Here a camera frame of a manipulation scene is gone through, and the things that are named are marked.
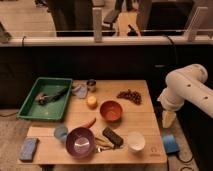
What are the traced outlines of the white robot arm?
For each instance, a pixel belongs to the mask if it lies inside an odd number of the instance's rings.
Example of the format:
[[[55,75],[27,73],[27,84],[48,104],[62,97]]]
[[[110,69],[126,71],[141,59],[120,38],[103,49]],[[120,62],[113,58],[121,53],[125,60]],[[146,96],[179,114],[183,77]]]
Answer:
[[[163,107],[162,126],[169,128],[176,112],[189,101],[213,118],[213,89],[205,85],[208,72],[201,64],[191,64],[169,72],[166,87],[158,97]]]

